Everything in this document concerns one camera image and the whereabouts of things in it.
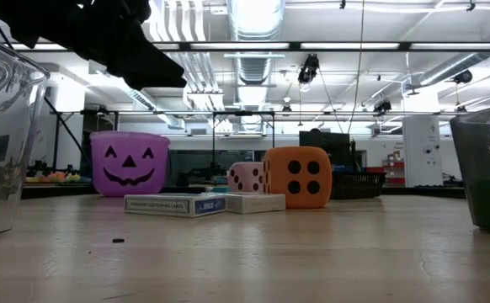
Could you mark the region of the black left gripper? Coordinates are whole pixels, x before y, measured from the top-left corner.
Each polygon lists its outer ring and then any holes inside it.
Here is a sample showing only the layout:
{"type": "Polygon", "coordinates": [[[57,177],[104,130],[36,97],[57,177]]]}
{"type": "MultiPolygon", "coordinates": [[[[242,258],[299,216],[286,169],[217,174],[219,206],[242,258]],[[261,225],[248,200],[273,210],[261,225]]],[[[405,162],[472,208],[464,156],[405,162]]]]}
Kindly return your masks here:
{"type": "Polygon", "coordinates": [[[107,70],[135,90],[184,88],[184,69],[149,42],[141,24],[151,16],[150,0],[74,0],[77,42],[83,58],[106,60],[107,70]]]}

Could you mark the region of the blue playing card box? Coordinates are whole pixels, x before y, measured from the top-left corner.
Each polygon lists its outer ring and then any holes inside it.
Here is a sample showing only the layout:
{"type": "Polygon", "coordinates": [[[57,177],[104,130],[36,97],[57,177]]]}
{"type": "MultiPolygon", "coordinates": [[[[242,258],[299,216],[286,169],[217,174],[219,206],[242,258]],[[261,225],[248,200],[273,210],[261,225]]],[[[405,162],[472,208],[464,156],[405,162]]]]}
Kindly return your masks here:
{"type": "Polygon", "coordinates": [[[195,218],[226,211],[224,194],[130,194],[125,213],[195,218]]]}

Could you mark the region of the pink foam die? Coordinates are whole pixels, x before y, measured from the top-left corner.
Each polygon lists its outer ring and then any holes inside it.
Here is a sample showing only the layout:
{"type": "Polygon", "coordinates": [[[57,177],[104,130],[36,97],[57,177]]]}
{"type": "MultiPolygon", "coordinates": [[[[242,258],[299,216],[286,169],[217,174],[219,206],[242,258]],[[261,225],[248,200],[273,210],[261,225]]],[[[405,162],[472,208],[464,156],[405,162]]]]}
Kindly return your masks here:
{"type": "Polygon", "coordinates": [[[262,162],[235,162],[227,173],[232,192],[263,193],[264,164],[262,162]]]}

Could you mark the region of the white playing card box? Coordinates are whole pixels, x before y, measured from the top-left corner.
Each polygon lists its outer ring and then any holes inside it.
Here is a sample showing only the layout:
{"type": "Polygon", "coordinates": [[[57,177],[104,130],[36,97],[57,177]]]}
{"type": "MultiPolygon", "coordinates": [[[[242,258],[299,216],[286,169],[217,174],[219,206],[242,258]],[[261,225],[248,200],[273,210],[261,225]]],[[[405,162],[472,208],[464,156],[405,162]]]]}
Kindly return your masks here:
{"type": "Polygon", "coordinates": [[[231,193],[225,201],[227,211],[242,215],[286,210],[284,194],[231,193]]]}

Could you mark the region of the orange foam die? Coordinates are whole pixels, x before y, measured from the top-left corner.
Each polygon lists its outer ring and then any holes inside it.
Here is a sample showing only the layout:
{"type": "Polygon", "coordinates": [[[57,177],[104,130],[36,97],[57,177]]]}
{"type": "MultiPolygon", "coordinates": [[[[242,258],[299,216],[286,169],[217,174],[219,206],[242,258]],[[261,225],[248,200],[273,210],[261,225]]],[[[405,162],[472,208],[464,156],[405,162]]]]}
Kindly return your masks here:
{"type": "Polygon", "coordinates": [[[313,146],[275,147],[264,155],[264,192],[283,194],[287,209],[320,209],[330,200],[332,167],[313,146]]]}

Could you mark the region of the purple jack-o-lantern bucket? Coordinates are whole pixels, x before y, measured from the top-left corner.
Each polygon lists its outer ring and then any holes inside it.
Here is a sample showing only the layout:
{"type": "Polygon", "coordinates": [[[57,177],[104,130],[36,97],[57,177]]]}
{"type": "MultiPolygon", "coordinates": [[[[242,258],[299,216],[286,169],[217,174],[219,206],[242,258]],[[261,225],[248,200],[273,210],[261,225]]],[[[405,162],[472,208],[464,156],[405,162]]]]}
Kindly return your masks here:
{"type": "Polygon", "coordinates": [[[90,135],[93,186],[107,197],[157,194],[166,183],[170,140],[117,130],[90,135]]]}

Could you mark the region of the colourful toy pile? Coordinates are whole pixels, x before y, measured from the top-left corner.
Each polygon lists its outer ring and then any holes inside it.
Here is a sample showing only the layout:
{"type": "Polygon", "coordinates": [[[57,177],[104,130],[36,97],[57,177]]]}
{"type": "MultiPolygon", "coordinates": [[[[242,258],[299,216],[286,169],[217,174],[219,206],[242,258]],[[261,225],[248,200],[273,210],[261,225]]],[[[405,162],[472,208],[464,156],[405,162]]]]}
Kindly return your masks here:
{"type": "Polygon", "coordinates": [[[78,171],[69,172],[29,172],[24,179],[27,183],[91,183],[78,171]]]}

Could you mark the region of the black monitor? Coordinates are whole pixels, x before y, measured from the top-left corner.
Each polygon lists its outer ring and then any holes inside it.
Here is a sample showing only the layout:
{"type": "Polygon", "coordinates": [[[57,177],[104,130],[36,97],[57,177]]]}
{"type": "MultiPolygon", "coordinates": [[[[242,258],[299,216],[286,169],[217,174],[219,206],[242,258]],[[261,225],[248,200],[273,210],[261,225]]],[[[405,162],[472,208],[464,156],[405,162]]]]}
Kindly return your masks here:
{"type": "Polygon", "coordinates": [[[300,131],[300,146],[313,146],[324,150],[332,165],[352,166],[350,139],[348,134],[321,131],[300,131]]]}

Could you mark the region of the black mesh basket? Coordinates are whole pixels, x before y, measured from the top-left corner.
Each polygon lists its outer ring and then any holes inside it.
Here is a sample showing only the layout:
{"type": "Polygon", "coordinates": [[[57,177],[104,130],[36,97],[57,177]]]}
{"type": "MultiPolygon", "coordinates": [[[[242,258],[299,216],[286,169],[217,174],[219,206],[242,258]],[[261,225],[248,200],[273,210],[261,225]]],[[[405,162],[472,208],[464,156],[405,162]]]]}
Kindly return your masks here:
{"type": "Polygon", "coordinates": [[[370,199],[381,195],[385,173],[333,172],[331,199],[370,199]]]}

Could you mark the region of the red storage shelf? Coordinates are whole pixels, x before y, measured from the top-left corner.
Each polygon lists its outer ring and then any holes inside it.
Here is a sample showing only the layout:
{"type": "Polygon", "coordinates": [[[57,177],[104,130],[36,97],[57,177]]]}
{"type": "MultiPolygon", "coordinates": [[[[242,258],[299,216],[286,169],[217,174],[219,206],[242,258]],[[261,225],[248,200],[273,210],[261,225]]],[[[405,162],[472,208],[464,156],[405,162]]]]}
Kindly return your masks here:
{"type": "Polygon", "coordinates": [[[399,151],[394,151],[386,156],[382,161],[384,173],[386,174],[386,183],[390,186],[405,186],[405,167],[404,159],[399,151]]]}

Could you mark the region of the white pillar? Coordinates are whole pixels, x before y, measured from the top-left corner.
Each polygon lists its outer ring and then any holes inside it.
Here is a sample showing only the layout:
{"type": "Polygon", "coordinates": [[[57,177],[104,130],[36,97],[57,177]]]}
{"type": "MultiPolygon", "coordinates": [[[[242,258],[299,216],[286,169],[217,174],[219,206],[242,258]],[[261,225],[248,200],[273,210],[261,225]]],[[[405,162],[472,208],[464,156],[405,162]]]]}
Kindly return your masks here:
{"type": "Polygon", "coordinates": [[[408,116],[402,122],[405,186],[441,186],[439,120],[435,115],[408,116]]]}

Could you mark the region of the grey plastic bin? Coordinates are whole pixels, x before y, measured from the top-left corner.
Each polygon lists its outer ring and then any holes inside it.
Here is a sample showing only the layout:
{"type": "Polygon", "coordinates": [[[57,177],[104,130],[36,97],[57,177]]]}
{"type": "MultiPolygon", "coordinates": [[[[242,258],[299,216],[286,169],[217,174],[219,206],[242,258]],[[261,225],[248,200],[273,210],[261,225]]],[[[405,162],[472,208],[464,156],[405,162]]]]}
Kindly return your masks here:
{"type": "Polygon", "coordinates": [[[476,179],[490,178],[490,108],[456,116],[450,128],[466,193],[476,179]]]}

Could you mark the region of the silver ventilation duct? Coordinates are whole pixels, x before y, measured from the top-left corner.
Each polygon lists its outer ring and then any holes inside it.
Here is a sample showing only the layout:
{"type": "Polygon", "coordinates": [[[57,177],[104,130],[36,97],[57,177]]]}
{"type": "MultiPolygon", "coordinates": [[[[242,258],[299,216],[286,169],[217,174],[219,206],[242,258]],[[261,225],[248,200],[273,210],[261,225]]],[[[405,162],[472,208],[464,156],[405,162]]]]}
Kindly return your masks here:
{"type": "MultiPolygon", "coordinates": [[[[232,40],[276,40],[284,20],[285,0],[226,0],[232,40]]],[[[237,75],[245,84],[263,84],[271,71],[270,58],[239,58],[237,75]]]]}

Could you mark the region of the black aluminium table frame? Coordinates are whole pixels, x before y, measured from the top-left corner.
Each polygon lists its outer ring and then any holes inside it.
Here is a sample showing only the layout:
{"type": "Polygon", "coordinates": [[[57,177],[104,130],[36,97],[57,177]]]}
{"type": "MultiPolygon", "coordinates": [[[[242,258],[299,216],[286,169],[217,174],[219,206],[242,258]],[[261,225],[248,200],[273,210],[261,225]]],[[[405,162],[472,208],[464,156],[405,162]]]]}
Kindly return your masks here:
{"type": "MultiPolygon", "coordinates": [[[[164,193],[186,193],[186,194],[201,194],[205,192],[203,187],[166,187],[163,188],[164,193]]],[[[21,199],[39,199],[50,198],[57,196],[69,195],[85,195],[96,194],[97,191],[92,185],[53,185],[53,184],[29,184],[22,190],[21,199]]],[[[421,195],[438,198],[465,199],[466,193],[463,188],[445,188],[445,187],[416,187],[416,188],[382,188],[383,195],[421,195]]]]}

